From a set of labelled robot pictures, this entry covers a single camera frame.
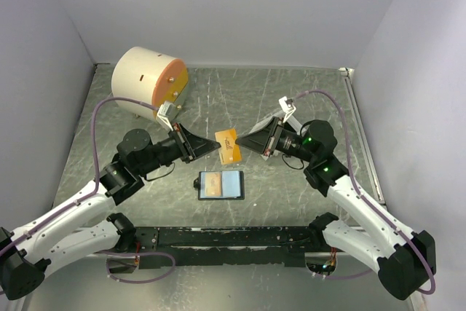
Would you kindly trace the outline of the gold credit card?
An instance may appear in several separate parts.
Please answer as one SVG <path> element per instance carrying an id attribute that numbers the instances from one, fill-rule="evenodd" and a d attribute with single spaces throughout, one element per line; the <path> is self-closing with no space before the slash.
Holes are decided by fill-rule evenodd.
<path id="1" fill-rule="evenodd" d="M 228 165 L 242 160 L 240 147 L 236 144 L 237 131 L 232 128 L 215 133 L 216 141 L 220 143 L 219 157 L 222 165 Z"/>

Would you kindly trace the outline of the orange credit card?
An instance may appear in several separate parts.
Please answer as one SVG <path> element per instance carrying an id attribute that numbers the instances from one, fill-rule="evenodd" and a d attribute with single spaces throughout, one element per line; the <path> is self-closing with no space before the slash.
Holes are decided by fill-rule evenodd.
<path id="1" fill-rule="evenodd" d="M 221 173 L 205 174 L 205 196 L 221 197 L 222 196 L 222 175 Z"/>

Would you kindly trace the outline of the black card holder wallet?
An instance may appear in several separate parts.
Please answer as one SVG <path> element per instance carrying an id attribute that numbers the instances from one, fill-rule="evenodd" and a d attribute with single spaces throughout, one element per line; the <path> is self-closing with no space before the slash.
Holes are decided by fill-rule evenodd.
<path id="1" fill-rule="evenodd" d="M 221 173 L 222 196 L 205 196 L 205 174 Z M 244 173 L 241 170 L 226 171 L 201 171 L 193 181 L 193 187 L 197 190 L 198 200 L 243 200 L 245 198 Z"/>

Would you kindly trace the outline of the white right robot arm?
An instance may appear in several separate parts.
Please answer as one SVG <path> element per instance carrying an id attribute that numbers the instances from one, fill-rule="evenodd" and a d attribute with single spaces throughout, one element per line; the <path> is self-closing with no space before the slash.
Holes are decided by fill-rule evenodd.
<path id="1" fill-rule="evenodd" d="M 436 272 L 435 240 L 427 231 L 415 232 L 383 208 L 355 180 L 333 151 L 337 140 L 330 123 L 312 120 L 304 133 L 287 130 L 273 117 L 261 129 L 239 137 L 238 146 L 268 157 L 279 151 L 307 163 L 304 176 L 322 196 L 343 208 L 363 228 L 359 232 L 332 215 L 313 221 L 310 245 L 344 251 L 374 271 L 384 288 L 405 300 Z"/>

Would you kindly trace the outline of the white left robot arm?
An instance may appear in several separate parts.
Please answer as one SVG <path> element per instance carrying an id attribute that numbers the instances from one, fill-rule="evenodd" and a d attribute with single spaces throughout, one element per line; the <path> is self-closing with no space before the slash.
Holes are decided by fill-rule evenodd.
<path id="1" fill-rule="evenodd" d="M 21 299 L 73 261 L 100 251 L 128 252 L 136 228 L 114 209 L 139 191 L 152 171 L 176 160 L 190 163 L 220 147 L 178 123 L 158 143 L 143 129 L 127 132 L 112 162 L 80 192 L 29 224 L 1 229 L 1 292 L 9 300 Z"/>

